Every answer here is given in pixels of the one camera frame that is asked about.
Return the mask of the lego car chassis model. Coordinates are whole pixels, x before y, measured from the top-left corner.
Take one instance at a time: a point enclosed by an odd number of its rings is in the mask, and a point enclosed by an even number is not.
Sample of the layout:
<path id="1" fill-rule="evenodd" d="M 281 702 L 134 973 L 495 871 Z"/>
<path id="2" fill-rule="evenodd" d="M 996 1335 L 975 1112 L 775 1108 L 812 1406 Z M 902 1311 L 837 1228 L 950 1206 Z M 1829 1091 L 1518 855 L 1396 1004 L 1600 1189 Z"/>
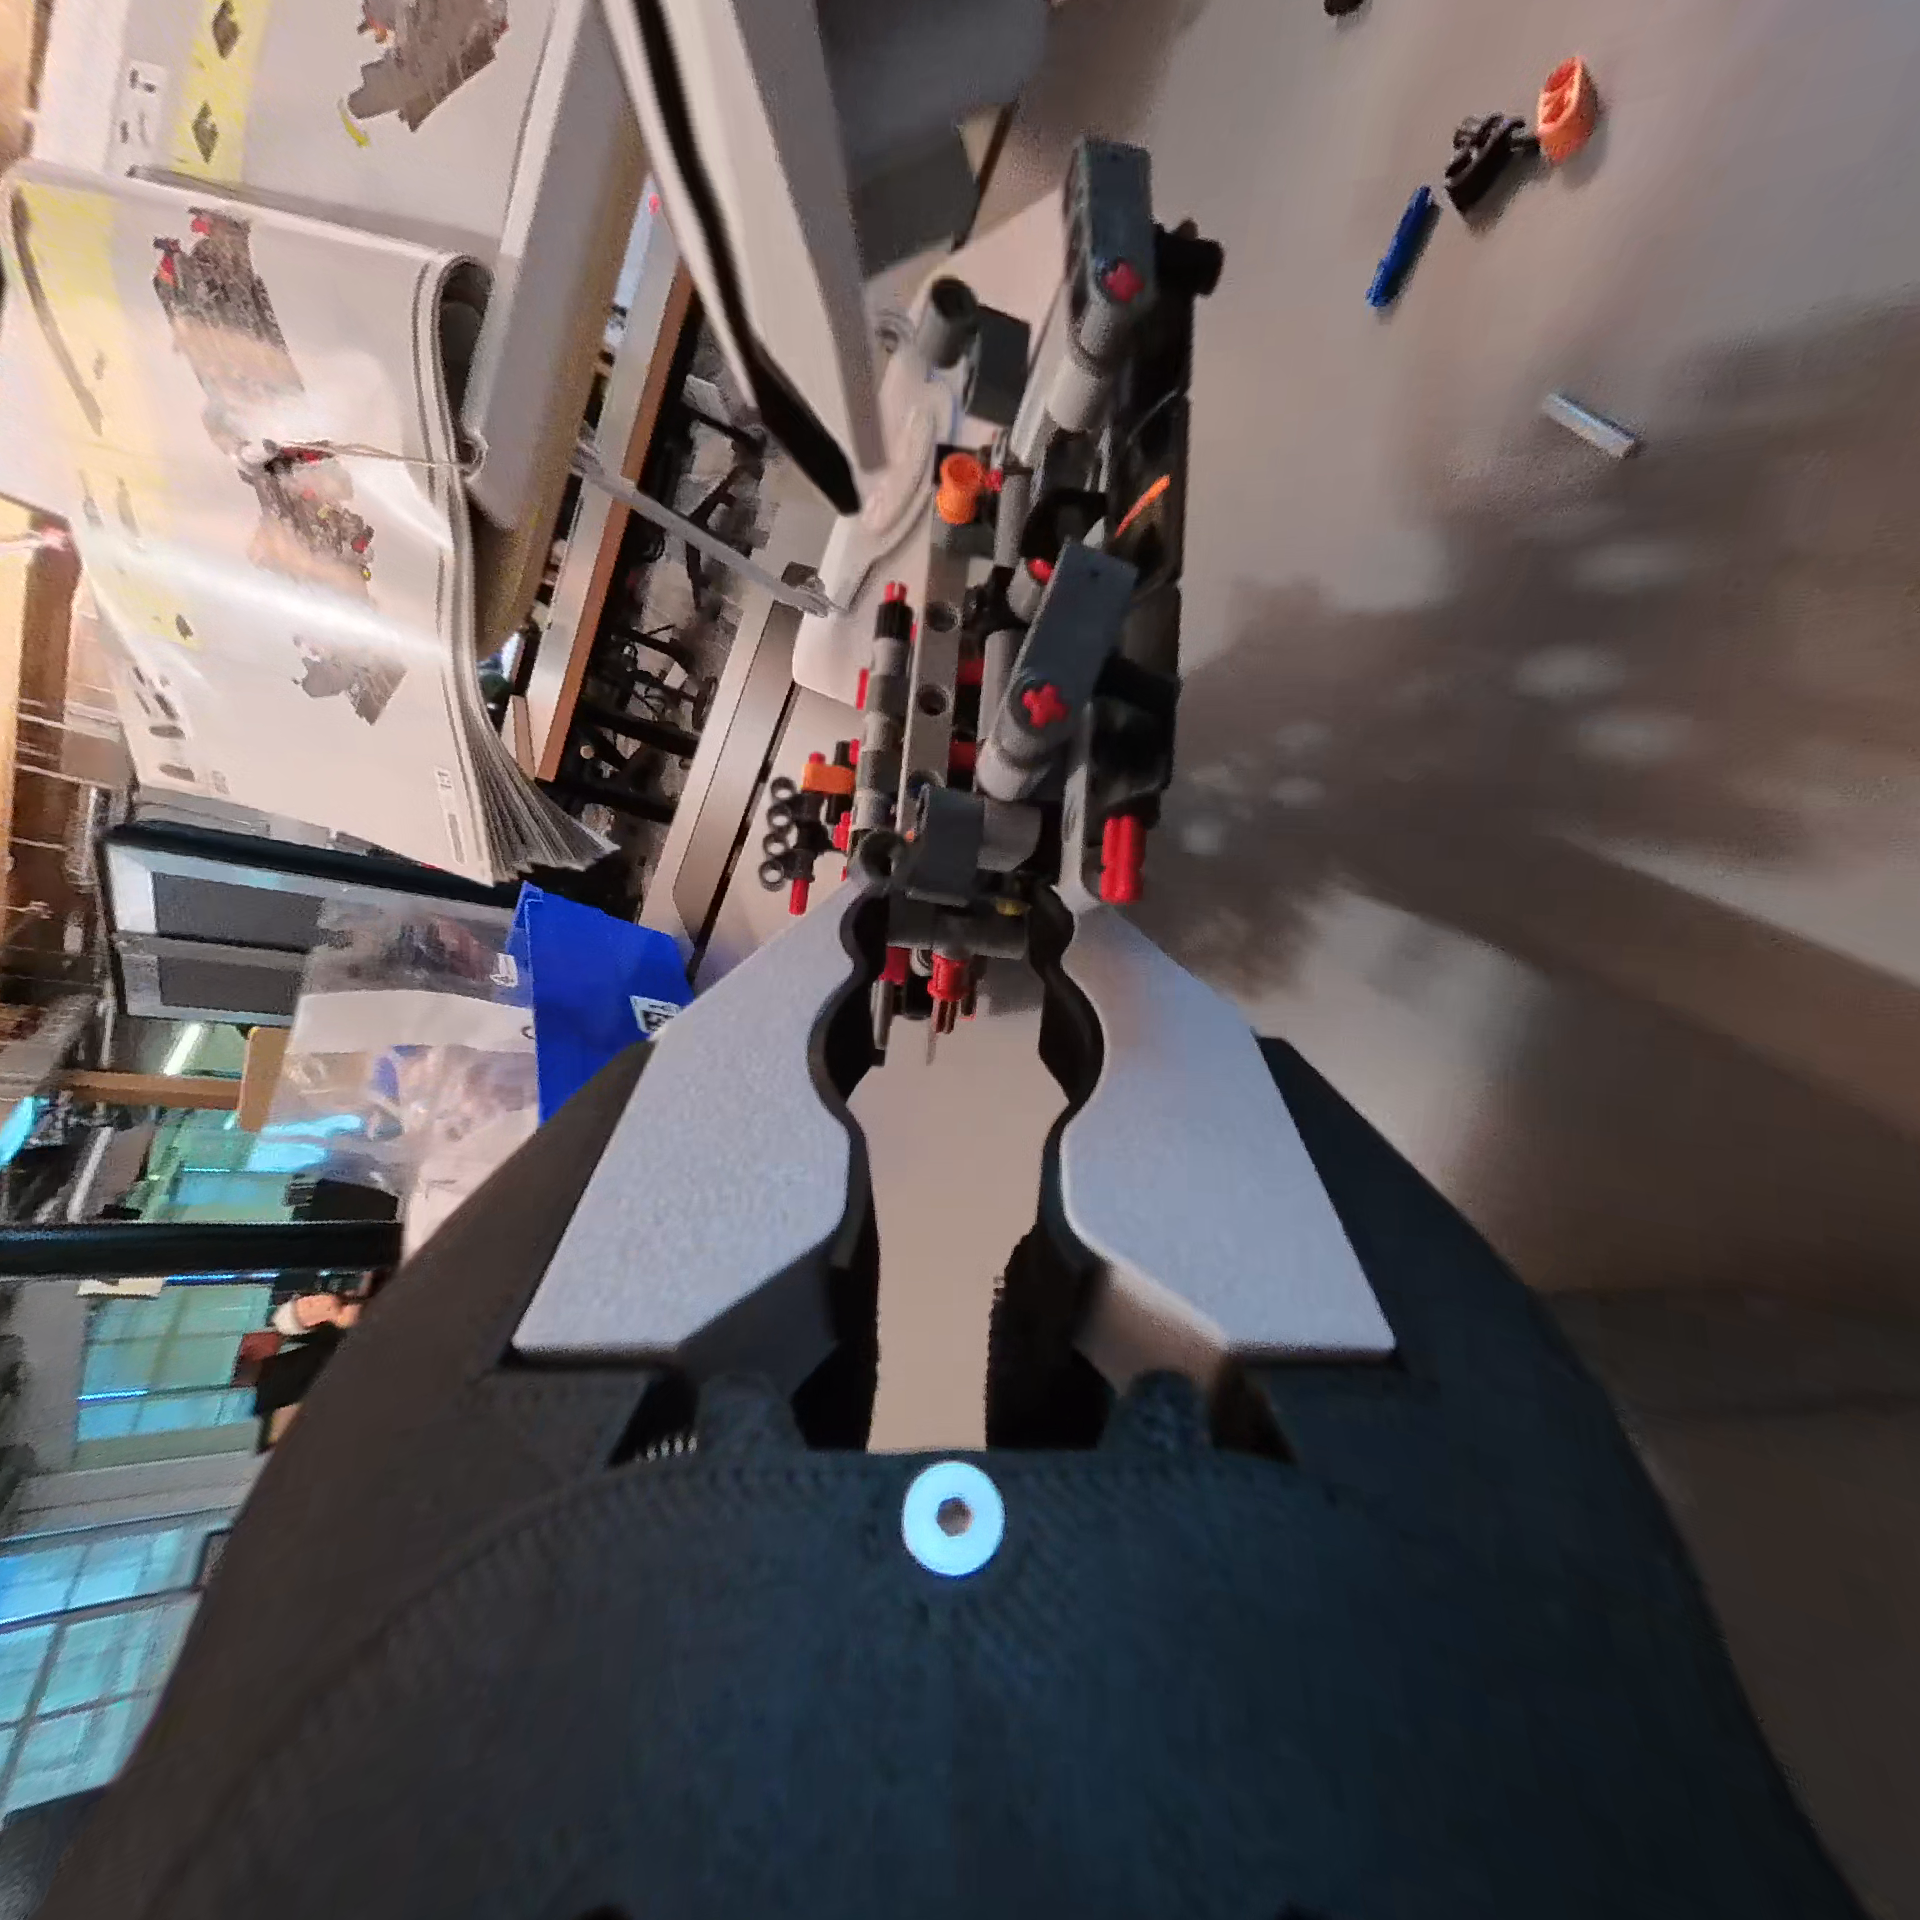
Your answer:
<path id="1" fill-rule="evenodd" d="M 853 732 L 771 782 L 759 852 L 792 913 L 827 855 L 880 876 L 878 1056 L 896 1023 L 968 1016 L 1041 897 L 1142 895 L 1182 697 L 1193 319 L 1223 261 L 1156 216 L 1144 149 L 1086 135 L 1041 324 L 974 291 L 964 417 L 880 593 Z"/>

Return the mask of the grey framed panels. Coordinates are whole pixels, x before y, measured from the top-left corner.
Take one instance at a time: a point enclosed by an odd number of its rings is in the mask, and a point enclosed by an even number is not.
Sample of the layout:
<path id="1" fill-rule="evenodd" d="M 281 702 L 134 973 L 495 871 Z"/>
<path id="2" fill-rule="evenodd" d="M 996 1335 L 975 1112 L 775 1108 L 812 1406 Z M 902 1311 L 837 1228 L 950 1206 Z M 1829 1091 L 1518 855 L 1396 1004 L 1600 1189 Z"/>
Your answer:
<path id="1" fill-rule="evenodd" d="M 513 889 L 382 849 L 301 847 L 189 822 L 121 822 L 93 847 L 117 1006 L 134 1020 L 293 1022 L 333 908 L 457 909 L 504 928 Z"/>

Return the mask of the blue plastic bin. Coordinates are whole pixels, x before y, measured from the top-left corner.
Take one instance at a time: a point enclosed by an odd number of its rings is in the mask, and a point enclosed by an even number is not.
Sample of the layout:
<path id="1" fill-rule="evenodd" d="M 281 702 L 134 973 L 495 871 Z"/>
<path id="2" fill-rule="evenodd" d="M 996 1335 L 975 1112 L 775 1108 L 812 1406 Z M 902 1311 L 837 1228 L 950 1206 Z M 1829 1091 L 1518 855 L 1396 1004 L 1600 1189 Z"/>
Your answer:
<path id="1" fill-rule="evenodd" d="M 540 1121 L 689 1004 L 673 936 L 529 881 L 518 889 L 507 956 L 532 1025 Z"/>

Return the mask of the black lego connector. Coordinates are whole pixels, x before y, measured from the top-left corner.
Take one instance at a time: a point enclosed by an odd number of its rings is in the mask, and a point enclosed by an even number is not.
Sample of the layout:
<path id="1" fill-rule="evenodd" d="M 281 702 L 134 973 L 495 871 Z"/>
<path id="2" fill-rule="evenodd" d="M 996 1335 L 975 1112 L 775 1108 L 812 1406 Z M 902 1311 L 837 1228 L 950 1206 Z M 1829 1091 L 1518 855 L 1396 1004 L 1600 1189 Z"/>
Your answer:
<path id="1" fill-rule="evenodd" d="M 1541 153 L 1539 135 L 1518 113 L 1489 112 L 1463 119 L 1454 129 L 1443 173 L 1446 200 L 1463 220 L 1477 215 L 1515 164 L 1534 161 Z"/>

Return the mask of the blue lego pin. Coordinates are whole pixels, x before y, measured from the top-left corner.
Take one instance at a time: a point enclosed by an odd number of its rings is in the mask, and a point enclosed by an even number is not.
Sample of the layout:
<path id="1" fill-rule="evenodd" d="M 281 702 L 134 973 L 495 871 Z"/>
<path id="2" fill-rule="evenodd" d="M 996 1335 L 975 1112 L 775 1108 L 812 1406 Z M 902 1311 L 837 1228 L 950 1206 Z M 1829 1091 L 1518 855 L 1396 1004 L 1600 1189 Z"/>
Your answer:
<path id="1" fill-rule="evenodd" d="M 1367 283 L 1364 302 L 1369 310 L 1385 313 L 1401 300 L 1407 277 L 1423 256 L 1435 220 L 1437 199 L 1432 187 L 1428 183 L 1419 183 L 1407 196 L 1387 247 Z"/>

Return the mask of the open instruction booklet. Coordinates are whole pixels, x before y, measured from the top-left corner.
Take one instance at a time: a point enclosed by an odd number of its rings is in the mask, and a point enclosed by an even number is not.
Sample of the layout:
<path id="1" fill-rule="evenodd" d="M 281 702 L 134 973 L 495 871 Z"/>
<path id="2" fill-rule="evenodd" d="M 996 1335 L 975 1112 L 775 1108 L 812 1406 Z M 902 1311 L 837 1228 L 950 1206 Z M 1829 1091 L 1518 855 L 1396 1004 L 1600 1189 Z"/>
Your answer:
<path id="1" fill-rule="evenodd" d="M 483 681 L 559 499 L 499 533 L 463 431 L 556 7 L 36 5 L 4 494 L 78 548 L 143 792 L 483 885 L 606 852 Z"/>

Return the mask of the white stand base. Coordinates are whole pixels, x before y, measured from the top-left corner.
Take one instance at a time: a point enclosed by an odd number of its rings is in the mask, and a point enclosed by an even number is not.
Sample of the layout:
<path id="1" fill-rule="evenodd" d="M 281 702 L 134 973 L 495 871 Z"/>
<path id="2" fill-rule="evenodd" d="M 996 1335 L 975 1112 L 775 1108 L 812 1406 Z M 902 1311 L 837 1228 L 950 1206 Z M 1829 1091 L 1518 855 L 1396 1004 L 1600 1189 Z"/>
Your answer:
<path id="1" fill-rule="evenodd" d="M 876 331 L 884 461 L 863 480 L 860 512 L 827 535 L 816 567 L 827 609 L 803 614 L 792 653 L 796 684 L 838 704 L 857 695 L 880 593 L 908 575 L 904 548 L 929 515 L 940 447 L 964 417 L 974 291 L 948 273 L 929 278 L 910 309 L 884 309 Z"/>

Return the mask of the white book stand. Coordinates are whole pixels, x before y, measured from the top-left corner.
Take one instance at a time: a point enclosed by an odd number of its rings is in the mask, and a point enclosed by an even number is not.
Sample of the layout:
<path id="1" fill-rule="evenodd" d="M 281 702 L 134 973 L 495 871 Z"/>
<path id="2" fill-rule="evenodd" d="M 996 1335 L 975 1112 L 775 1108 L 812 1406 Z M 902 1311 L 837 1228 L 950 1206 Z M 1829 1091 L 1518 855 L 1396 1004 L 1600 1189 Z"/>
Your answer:
<path id="1" fill-rule="evenodd" d="M 564 487 L 641 164 L 606 7 L 558 5 L 463 398 L 463 431 L 483 447 L 468 496 L 499 533 L 540 520 Z"/>

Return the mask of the wood-edged desk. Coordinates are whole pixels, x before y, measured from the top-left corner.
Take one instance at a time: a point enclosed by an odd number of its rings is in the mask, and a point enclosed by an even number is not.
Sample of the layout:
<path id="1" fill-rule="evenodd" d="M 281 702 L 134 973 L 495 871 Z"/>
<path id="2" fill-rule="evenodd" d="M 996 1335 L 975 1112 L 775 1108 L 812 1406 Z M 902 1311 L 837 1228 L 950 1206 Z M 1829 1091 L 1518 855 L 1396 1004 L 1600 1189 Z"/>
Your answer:
<path id="1" fill-rule="evenodd" d="M 693 309 L 693 283 L 680 263 L 641 270 L 628 324 L 613 352 L 607 391 L 587 440 L 592 457 L 617 483 L 635 488 L 656 440 L 673 374 L 680 336 Z M 525 725 L 516 732 L 520 769 L 536 782 L 559 774 L 567 732 L 584 689 L 587 662 L 617 577 L 617 552 L 633 509 L 583 480 L 567 526 L 559 569 L 547 603 L 547 623 L 525 679 Z"/>

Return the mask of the black metal bar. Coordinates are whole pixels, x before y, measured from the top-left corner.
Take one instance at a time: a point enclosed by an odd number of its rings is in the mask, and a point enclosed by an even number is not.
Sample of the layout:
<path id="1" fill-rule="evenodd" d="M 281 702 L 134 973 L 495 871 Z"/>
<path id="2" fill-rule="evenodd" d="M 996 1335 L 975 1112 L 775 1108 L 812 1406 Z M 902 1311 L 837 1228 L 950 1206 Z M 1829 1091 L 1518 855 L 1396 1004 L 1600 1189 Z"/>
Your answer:
<path id="1" fill-rule="evenodd" d="M 4 1279 L 185 1279 L 252 1272 L 372 1272 L 400 1262 L 392 1221 L 7 1222 Z"/>

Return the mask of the clear plastic bag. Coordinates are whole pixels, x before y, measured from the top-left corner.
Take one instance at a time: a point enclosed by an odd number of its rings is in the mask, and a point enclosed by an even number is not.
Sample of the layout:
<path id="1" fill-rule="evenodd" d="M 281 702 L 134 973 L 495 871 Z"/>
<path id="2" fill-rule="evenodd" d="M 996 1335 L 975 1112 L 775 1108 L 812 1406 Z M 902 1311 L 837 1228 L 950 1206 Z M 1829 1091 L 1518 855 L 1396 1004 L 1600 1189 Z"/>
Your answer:
<path id="1" fill-rule="evenodd" d="M 453 1206 L 540 1124 L 511 913 L 428 895 L 331 903 L 252 1166 Z"/>

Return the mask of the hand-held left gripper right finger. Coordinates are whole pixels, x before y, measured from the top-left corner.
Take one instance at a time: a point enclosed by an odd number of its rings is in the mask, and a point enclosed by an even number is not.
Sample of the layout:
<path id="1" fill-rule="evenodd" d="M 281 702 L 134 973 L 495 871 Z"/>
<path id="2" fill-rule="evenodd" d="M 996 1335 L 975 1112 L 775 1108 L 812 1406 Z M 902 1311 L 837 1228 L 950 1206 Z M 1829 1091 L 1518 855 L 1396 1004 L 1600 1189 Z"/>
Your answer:
<path id="1" fill-rule="evenodd" d="M 1252 1374 L 1383 1364 L 1396 1337 L 1257 1032 L 1126 911 L 1065 894 L 1036 966 L 1063 1093 L 1039 1222 L 1068 1342 L 1124 1395 L 1185 1380 L 1231 1408 Z"/>

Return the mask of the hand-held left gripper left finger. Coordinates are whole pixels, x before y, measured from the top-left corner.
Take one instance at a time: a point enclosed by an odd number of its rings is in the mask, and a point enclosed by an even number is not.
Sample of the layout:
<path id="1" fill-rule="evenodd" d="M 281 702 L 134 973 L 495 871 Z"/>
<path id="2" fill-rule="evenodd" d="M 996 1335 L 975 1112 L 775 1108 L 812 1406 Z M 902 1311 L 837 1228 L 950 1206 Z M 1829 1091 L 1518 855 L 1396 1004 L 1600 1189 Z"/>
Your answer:
<path id="1" fill-rule="evenodd" d="M 829 1020 L 871 973 L 841 885 L 646 1048 L 525 1307 L 534 1363 L 821 1364 L 863 1187 Z"/>

